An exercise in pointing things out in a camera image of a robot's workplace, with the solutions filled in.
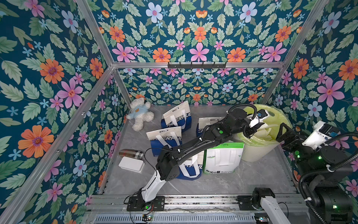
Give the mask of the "white trash bin green liner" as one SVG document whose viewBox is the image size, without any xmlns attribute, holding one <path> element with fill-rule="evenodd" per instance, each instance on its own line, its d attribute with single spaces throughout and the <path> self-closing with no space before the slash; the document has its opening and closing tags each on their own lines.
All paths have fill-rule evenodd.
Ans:
<svg viewBox="0 0 358 224">
<path fill-rule="evenodd" d="M 247 162 L 255 162 L 262 159 L 279 145 L 276 138 L 282 123 L 292 128 L 290 121 L 282 110 L 262 104 L 255 104 L 255 107 L 258 111 L 266 110 L 268 112 L 268 118 L 265 118 L 263 121 L 264 125 L 251 138 L 245 137 L 243 133 L 233 136 L 233 141 L 244 143 L 241 159 Z"/>
</svg>

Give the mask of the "white bag green top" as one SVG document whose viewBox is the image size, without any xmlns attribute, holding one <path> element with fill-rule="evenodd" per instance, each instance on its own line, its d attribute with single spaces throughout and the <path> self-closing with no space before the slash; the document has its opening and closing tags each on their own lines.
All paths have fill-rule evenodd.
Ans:
<svg viewBox="0 0 358 224">
<path fill-rule="evenodd" d="M 204 173 L 233 173 L 240 164 L 243 149 L 244 143 L 242 142 L 228 142 L 205 150 Z"/>
</svg>

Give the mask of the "blue white tote bag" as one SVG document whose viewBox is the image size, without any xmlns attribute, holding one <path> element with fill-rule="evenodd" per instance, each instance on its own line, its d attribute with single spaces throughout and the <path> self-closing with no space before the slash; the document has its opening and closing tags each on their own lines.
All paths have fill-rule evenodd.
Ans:
<svg viewBox="0 0 358 224">
<path fill-rule="evenodd" d="M 179 166 L 180 174 L 177 179 L 194 181 L 201 177 L 203 171 L 204 152 L 191 157 Z"/>
<path fill-rule="evenodd" d="M 171 128 L 180 127 L 182 132 L 187 131 L 192 126 L 192 116 L 188 101 L 175 106 L 162 115 L 161 127 Z"/>
</svg>

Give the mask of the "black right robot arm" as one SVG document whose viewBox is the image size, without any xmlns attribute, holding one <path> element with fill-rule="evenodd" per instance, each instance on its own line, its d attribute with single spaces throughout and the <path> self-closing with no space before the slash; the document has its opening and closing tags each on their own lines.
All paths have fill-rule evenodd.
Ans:
<svg viewBox="0 0 358 224">
<path fill-rule="evenodd" d="M 345 137 L 357 137 L 357 132 L 340 133 L 325 122 L 318 122 L 310 136 L 304 138 L 285 123 L 279 125 L 276 142 L 293 154 L 300 174 L 298 190 L 309 208 L 313 224 L 349 224 L 353 218 L 353 203 L 338 183 L 353 172 L 351 162 L 358 153 L 348 156 L 344 148 L 333 143 Z"/>
</svg>

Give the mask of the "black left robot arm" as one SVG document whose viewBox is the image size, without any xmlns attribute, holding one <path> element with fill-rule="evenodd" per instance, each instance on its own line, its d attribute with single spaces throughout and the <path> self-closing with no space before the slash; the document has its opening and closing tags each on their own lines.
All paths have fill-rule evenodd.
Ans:
<svg viewBox="0 0 358 224">
<path fill-rule="evenodd" d="M 268 117 L 267 110 L 258 110 L 254 105 L 234 105 L 223 119 L 205 126 L 199 137 L 179 146 L 163 147 L 148 184 L 125 199 L 127 211 L 163 211 L 157 193 L 165 183 L 179 176 L 180 165 L 204 150 L 226 143 L 235 134 L 251 138 Z"/>
</svg>

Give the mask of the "middle right blue white bag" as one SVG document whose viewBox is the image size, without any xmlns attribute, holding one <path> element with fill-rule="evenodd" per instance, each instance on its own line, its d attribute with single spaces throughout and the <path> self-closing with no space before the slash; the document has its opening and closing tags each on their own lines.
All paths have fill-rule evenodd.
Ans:
<svg viewBox="0 0 358 224">
<path fill-rule="evenodd" d="M 220 120 L 222 120 L 224 117 L 205 117 L 205 118 L 199 118 L 198 125 L 196 128 L 196 136 L 199 137 L 202 135 L 203 130 L 206 126 L 210 126 Z"/>
</svg>

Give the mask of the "middle left blue white bag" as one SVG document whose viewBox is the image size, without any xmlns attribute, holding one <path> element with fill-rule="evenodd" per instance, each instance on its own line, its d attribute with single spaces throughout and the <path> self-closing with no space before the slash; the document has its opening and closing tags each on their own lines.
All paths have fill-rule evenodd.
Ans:
<svg viewBox="0 0 358 224">
<path fill-rule="evenodd" d="M 155 130 L 147 132 L 146 135 L 151 143 L 154 157 L 158 157 L 161 149 L 165 146 L 172 148 L 182 144 L 182 130 L 180 127 Z"/>
</svg>

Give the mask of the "white teddy bear blue shirt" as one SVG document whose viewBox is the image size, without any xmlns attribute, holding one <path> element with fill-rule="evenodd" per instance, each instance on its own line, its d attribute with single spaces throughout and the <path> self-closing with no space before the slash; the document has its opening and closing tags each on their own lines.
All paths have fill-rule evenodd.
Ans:
<svg viewBox="0 0 358 224">
<path fill-rule="evenodd" d="M 149 111 L 150 102 L 146 102 L 144 98 L 138 98 L 131 102 L 130 112 L 126 115 L 128 120 L 134 119 L 132 129 L 139 132 L 143 129 L 144 122 L 151 122 L 154 119 L 154 113 Z"/>
</svg>

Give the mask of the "black wall hook rail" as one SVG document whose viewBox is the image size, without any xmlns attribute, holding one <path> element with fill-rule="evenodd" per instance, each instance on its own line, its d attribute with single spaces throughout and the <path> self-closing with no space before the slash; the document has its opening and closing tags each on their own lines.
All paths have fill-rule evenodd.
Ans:
<svg viewBox="0 0 358 224">
<path fill-rule="evenodd" d="M 207 69 L 207 70 L 212 70 L 212 69 L 223 69 L 226 68 L 227 63 L 206 63 L 206 62 L 199 62 L 199 63 L 194 63 L 194 62 L 185 62 L 185 63 L 168 63 L 167 67 L 169 69 Z"/>
</svg>

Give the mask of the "white pad near wall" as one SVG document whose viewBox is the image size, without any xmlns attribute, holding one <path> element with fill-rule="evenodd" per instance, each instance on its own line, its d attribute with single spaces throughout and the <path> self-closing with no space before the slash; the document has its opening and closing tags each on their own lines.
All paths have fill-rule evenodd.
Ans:
<svg viewBox="0 0 358 224">
<path fill-rule="evenodd" d="M 124 156 L 118 166 L 124 170 L 141 173 L 145 163 L 142 160 Z"/>
</svg>

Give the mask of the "plaid box near wall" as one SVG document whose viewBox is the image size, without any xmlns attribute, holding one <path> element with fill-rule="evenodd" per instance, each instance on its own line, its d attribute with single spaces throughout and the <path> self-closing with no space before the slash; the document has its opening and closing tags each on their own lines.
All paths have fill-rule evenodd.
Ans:
<svg viewBox="0 0 358 224">
<path fill-rule="evenodd" d="M 142 160 L 144 152 L 135 149 L 123 149 L 119 151 L 119 156 Z"/>
</svg>

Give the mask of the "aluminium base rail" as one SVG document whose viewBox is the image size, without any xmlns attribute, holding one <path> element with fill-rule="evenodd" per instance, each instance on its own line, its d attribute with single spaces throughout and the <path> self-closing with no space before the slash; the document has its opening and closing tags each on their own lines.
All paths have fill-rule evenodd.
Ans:
<svg viewBox="0 0 358 224">
<path fill-rule="evenodd" d="M 248 194 L 163 195 L 155 209 L 127 211 L 122 195 L 94 196 L 84 224 L 272 224 L 264 210 L 251 207 Z"/>
</svg>

